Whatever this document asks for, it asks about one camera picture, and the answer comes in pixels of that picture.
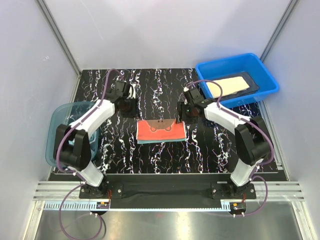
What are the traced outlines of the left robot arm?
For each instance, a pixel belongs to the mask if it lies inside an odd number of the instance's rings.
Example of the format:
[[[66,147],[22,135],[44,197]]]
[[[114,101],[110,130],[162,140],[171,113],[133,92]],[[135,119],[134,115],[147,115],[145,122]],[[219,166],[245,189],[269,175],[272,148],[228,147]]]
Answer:
[[[60,124],[55,132],[53,158],[57,167],[78,176],[97,198],[108,193],[108,186],[103,182],[104,175],[92,163],[90,137],[118,112],[124,118],[139,116],[135,84],[117,81],[83,116],[69,125]]]

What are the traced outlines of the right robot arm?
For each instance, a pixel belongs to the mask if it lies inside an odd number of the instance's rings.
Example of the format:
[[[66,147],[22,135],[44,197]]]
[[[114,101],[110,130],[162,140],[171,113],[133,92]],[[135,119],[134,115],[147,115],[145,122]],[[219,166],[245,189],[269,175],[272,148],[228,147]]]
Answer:
[[[239,198],[260,166],[274,159],[274,146],[263,118],[238,114],[212,98],[204,98],[198,88],[185,87],[184,101],[177,104],[177,123],[195,124],[198,118],[214,122],[235,137],[237,164],[224,191]]]

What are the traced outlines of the brown towel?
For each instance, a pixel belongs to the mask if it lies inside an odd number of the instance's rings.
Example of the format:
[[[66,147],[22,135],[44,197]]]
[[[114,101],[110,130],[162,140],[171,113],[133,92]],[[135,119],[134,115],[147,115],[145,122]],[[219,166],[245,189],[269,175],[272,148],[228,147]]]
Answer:
[[[183,142],[187,138],[185,123],[176,119],[138,120],[136,140],[138,144]]]

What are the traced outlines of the yellow towel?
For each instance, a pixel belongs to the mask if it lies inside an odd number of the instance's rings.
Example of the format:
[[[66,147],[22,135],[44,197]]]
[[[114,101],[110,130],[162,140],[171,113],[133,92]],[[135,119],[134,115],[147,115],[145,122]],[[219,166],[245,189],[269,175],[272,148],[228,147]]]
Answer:
[[[222,89],[223,97],[233,95],[250,88],[249,84],[242,76],[228,77],[207,82],[206,85],[209,89],[209,92],[214,98],[218,98],[221,95],[221,90],[217,84]]]

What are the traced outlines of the dark grey-blue towel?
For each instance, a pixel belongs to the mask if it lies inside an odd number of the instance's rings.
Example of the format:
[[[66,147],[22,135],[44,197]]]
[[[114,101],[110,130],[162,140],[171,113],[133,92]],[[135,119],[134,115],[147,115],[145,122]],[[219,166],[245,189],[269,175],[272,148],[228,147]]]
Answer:
[[[248,83],[249,88],[247,90],[239,91],[238,93],[231,94],[228,96],[222,96],[221,101],[226,101],[234,98],[239,98],[247,95],[251,95],[256,93],[259,90],[259,86],[256,84],[256,82],[253,80],[253,78],[247,73],[247,72],[238,72],[234,74],[230,74],[224,77],[217,78],[215,80],[221,80],[225,78],[230,78],[230,77],[243,77],[245,81]]]

